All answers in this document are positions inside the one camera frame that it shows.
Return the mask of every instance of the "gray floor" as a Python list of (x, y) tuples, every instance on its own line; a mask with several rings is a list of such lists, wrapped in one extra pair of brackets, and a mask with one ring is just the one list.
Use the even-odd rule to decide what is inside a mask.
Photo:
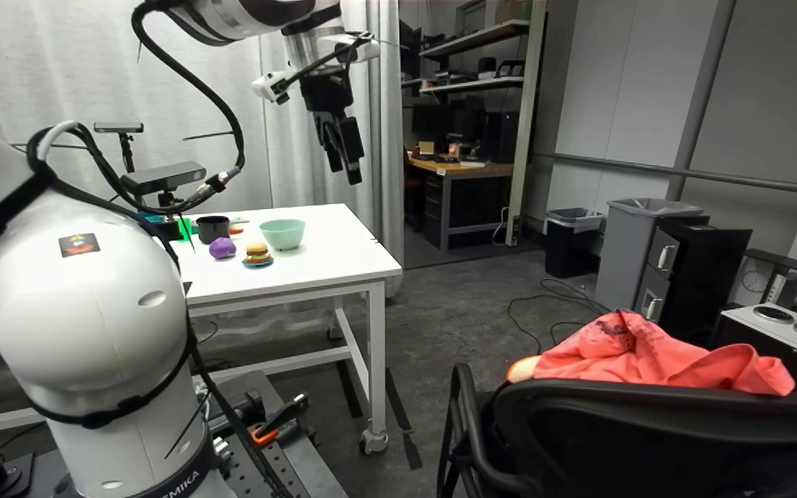
[[(316, 425), (319, 451), (350, 495), (430, 495), (452, 364), (467, 361), (480, 387), (496, 387), (516, 358), (538, 353), (597, 311), (593, 302), (581, 298), (593, 289), (593, 275), (552, 278), (543, 270), (543, 252), (532, 245), (453, 253), (410, 248), (405, 269), (401, 293), (388, 307), (388, 364), (412, 419), (412, 440), (420, 447), (423, 468), (410, 468), (405, 432), (392, 414), (391, 451), (359, 457), (358, 435), (363, 417), (352, 417), (337, 367), (314, 367), (272, 378), (286, 397), (300, 390), (309, 393), (307, 419)], [(365, 321), (359, 310), (359, 304), (350, 307), (354, 322)], [(326, 343), (325, 331), (305, 334), (301, 340), (264, 334), (260, 343), (244, 340), (244, 345), (224, 334), (206, 343), (206, 356), (218, 367), (257, 353), (301, 352), (322, 343)], [(0, 378), (0, 394), (15, 394), (18, 390), (5, 383)], [(48, 435), (33, 432), (8, 443), (4, 453), (15, 457), (48, 446)]]

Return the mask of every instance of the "table leg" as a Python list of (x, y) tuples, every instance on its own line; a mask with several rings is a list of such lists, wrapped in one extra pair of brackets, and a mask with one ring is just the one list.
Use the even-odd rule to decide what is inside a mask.
[(388, 372), (388, 284), (375, 282), (368, 289), (368, 429), (363, 432), (363, 453), (384, 451), (391, 443), (388, 435), (388, 397), (384, 397), (384, 372)]
[(452, 248), (452, 197), (453, 197), (453, 179), (444, 177), (444, 216), (440, 216), (440, 248), (448, 252)]

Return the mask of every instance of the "red cloth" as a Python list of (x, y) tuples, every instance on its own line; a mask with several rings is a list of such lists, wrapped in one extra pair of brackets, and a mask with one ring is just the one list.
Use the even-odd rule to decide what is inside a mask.
[(673, 387), (725, 387), (790, 394), (794, 378), (777, 356), (759, 356), (747, 343), (698, 349), (671, 336), (640, 311), (589, 321), (538, 358), (534, 378), (593, 378)]

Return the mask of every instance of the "cable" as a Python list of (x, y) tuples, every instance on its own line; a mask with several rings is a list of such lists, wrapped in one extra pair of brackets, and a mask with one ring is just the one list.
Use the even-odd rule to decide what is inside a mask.
[(516, 318), (516, 304), (521, 304), (521, 302), (532, 302), (532, 298), (541, 298), (541, 295), (529, 295), (529, 298), (510, 298), (510, 302), (506, 302), (506, 314), (510, 314), (510, 321), (516, 322), (517, 331), (524, 331), (529, 340), (534, 340), (538, 353), (541, 353), (541, 352), (543, 352), (543, 340), (541, 340), (534, 331), (529, 331), (529, 328)]
[(109, 201), (109, 198), (99, 198), (99, 197), (91, 197), (88, 190), (84, 187), (74, 187), (69, 183), (65, 183), (51, 165), (48, 161), (38, 161), (38, 143), (45, 140), (45, 134), (51, 133), (51, 127), (38, 130), (31, 140), (27, 140), (27, 165), (33, 169), (33, 174), (38, 177), (51, 177), (53, 183), (53, 190), (69, 197), (69, 198), (78, 198), (78, 201), (88, 201), (88, 205), (96, 205), (96, 206), (105, 206), (105, 210), (114, 210), (114, 212), (123, 212), (128, 219), (137, 219), (137, 212)]
[(556, 322), (549, 325), (549, 336), (552, 336), (553, 345), (556, 345), (556, 343), (561, 343), (561, 340), (556, 336), (556, 328), (559, 328), (559, 325), (585, 325), (585, 322), (586, 322), (586, 321), (556, 321)]
[[(516, 307), (517, 307), (517, 304), (524, 304), (524, 302), (541, 302), (541, 298), (553, 298), (553, 302), (561, 302), (561, 304), (585, 307), (586, 311), (593, 311), (593, 318), (608, 311), (608, 307), (593, 302), (586, 293), (581, 293), (581, 289), (575, 289), (575, 288), (571, 288), (571, 284), (565, 284), (565, 282), (543, 278), (541, 288), (543, 288), (541, 293), (532, 293), (532, 295), (521, 295), (521, 298), (510, 298), (510, 302), (506, 302), (506, 318), (516, 322), (517, 331), (524, 331), (529, 340), (534, 340), (538, 353), (543, 352), (543, 336), (534, 334), (532, 328), (527, 328), (527, 325), (516, 318)], [(586, 322), (586, 321), (581, 321), (581, 318), (559, 318), (559, 321), (553, 321), (552, 328), (549, 328), (549, 334), (552, 334), (553, 343), (559, 343), (556, 328), (559, 328), (559, 325), (567, 325), (567, 322), (579, 322), (579, 325), (581, 325), (581, 322)]]
[(499, 233), (506, 228), (506, 216), (510, 216), (510, 206), (505, 205), (505, 206), (500, 206), (500, 221), (499, 221), (499, 226), (494, 226), (494, 233), (491, 233), (491, 245), (505, 245), (505, 244), (499, 244)]
[(33, 425), (26, 425), (26, 429), (8, 435), (8, 437), (0, 443), (0, 457), (4, 457), (4, 451), (5, 451), (15, 440), (20, 440), (20, 437), (26, 437), (26, 435), (33, 435), (33, 432), (38, 432), (38, 429), (45, 429), (45, 422), (33, 422)]
[(251, 437), (246, 435), (246, 425), (242, 422), (242, 417), (236, 414), (236, 410), (231, 405), (226, 394), (215, 387), (215, 381), (211, 378), (199, 345), (197, 345), (197, 331), (190, 318), (186, 314), (186, 340), (190, 340), (190, 358), (197, 364), (197, 372), (203, 375), (207, 393), (214, 394), (214, 401), (221, 405), (221, 411), (226, 414), (233, 435), (239, 437), (242, 447), (246, 451), (246, 457), (254, 462), (254, 468), (260, 469), (264, 482), (269, 483), (269, 488), (278, 498), (290, 498), (286, 482), (272, 469), (269, 458), (264, 457), (260, 447), (251, 446)]
[(206, 336), (199, 336), (199, 343), (207, 343), (207, 340), (214, 340), (214, 334), (221, 331), (221, 322), (218, 322), (215, 318), (206, 318), (206, 321), (214, 322), (214, 331), (207, 331)]
[(159, 57), (164, 60), (172, 71), (177, 71), (184, 80), (189, 80), (197, 90), (203, 90), (221, 114), (224, 119), (231, 121), (231, 130), (233, 130), (233, 140), (236, 140), (236, 165), (231, 170), (224, 170), (224, 177), (214, 174), (207, 177), (207, 186), (214, 190), (221, 190), (242, 169), (244, 169), (244, 130), (242, 130), (242, 121), (236, 119), (233, 107), (211, 89), (206, 86), (206, 80), (199, 80), (190, 69), (186, 69), (177, 57), (172, 57), (164, 46), (159, 46), (152, 42), (152, 36), (148, 32), (145, 28), (145, 20), (148, 14), (159, 10), (149, 0), (137, 4), (134, 14), (131, 14), (131, 28), (134, 32), (139, 36), (139, 42)]

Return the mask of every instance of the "white table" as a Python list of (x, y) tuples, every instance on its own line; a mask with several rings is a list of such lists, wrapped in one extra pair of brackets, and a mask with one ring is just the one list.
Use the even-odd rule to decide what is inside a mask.
[[(190, 318), (333, 298), (336, 322), (347, 343), (314, 353), (215, 371), (214, 378), (226, 381), (246, 371), (283, 372), (352, 358), (368, 397), (363, 451), (384, 451), (384, 288), (388, 278), (401, 275), (401, 264), (347, 205), (242, 210), (224, 216), (246, 221), (244, 233), (233, 238), (239, 245), (236, 259), (218, 262), (203, 244), (174, 244), (184, 274), (190, 282)], [(267, 239), (257, 226), (272, 219), (301, 219), (301, 248), (272, 252), (272, 264), (246, 269), (242, 253), (246, 244)], [(368, 361), (343, 310), (343, 295), (358, 293), (368, 298)]]
[(797, 328), (794, 328), (797, 311), (790, 310), (790, 307), (777, 307), (777, 310), (790, 311), (794, 321), (787, 322), (787, 321), (777, 321), (777, 318), (767, 318), (767, 314), (756, 311), (756, 307), (734, 307), (734, 310), (725, 310), (722, 318), (734, 321), (734, 322), (741, 322), (745, 328), (752, 328), (759, 334), (767, 334), (767, 336), (773, 336), (777, 343), (787, 343), (787, 345), (792, 345), (797, 352)]

